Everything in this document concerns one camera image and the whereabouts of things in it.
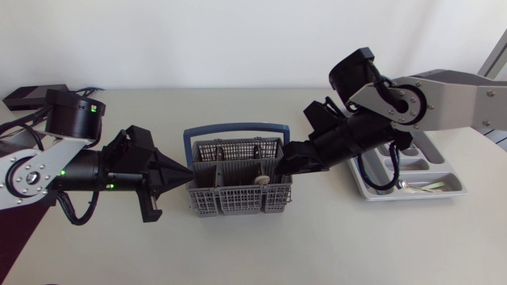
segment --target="white wall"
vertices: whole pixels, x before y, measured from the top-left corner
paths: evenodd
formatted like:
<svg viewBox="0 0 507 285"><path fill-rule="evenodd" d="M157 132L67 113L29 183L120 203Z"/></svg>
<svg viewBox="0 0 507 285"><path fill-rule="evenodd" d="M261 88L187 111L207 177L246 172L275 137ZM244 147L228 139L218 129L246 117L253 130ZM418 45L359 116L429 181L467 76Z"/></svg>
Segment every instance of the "white wall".
<svg viewBox="0 0 507 285"><path fill-rule="evenodd" d="M506 0L0 0L0 97L71 88L328 86L369 46L390 77L477 72Z"/></svg>

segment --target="blue handle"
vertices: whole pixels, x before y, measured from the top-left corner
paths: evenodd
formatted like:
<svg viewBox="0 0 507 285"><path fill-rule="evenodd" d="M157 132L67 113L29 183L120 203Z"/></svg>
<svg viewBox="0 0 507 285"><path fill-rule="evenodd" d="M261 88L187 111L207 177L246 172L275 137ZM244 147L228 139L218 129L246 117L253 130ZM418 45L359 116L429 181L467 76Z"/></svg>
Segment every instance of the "blue handle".
<svg viewBox="0 0 507 285"><path fill-rule="evenodd" d="M218 123L202 127L193 127L183 132L187 165L192 166L192 145L190 138L198 135L208 135L225 131L272 131L284 134L284 145L291 140L291 132L287 125L278 123Z"/></svg>

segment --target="gray plastic basket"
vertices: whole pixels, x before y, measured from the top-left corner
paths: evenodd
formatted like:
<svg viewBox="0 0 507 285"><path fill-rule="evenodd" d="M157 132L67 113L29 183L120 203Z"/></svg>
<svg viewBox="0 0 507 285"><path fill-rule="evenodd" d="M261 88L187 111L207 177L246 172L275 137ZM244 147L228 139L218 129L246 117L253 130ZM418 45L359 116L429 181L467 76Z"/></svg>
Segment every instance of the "gray plastic basket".
<svg viewBox="0 0 507 285"><path fill-rule="evenodd" d="M220 212L280 213L291 202L292 177L277 176L274 171L283 156L281 139L215 139L197 141L190 147L190 138L196 135L251 130L283 132L284 140L290 139L288 126L273 123L224 123L185 130L187 164L195 176L187 183L187 190L191 208L200 217ZM254 184L260 174L269 176L269 184Z"/></svg>

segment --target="white table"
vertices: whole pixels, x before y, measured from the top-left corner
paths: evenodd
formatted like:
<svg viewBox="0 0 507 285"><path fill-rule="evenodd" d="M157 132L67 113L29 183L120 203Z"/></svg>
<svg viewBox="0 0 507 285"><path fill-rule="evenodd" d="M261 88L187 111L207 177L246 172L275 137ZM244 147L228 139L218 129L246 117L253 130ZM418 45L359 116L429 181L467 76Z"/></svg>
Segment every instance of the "white table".
<svg viewBox="0 0 507 285"><path fill-rule="evenodd" d="M303 110L325 96L339 101L330 89L114 90L94 97L107 104L101 144L136 124L184 165L186 128L267 121L288 124L292 140L301 141L311 133ZM158 200L158 222L142 223L134 192L103 192L84 226L52 207L6 284L506 284L507 153L470 128L429 134L467 195L367 202L345 163L294 176L283 214L198 218L181 186ZM90 196L71 195L78 210Z"/></svg>

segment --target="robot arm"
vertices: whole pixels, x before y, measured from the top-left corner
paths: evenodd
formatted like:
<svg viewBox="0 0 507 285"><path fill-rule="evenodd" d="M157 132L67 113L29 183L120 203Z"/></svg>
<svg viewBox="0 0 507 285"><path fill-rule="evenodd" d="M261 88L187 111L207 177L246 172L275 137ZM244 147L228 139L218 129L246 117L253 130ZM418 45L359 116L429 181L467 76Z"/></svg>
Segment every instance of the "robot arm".
<svg viewBox="0 0 507 285"><path fill-rule="evenodd" d="M346 116L326 98L305 110L314 132L305 142L284 146L279 174L328 170L381 144L392 142L391 158L408 148L410 132L457 127L507 130L507 82L474 74L433 70L391 81L361 48L330 72L330 84L352 113Z"/></svg>
<svg viewBox="0 0 507 285"><path fill-rule="evenodd" d="M0 210L58 200L70 221L82 225L93 213L100 191L135 191L143 221L155 222L162 214L156 207L157 198L193 179L191 170L160 153L151 133L140 127L122 130L102 150L87 150L100 138L105 105L56 90L48 90L46 100L44 134L56 137L50 148L44 150L39 134L29 127L32 134L24 131L0 140ZM43 115L29 119L39 120ZM0 130L24 123L5 123ZM36 143L39 150L32 148ZM70 190L93 192L87 217L75 217L65 193Z"/></svg>

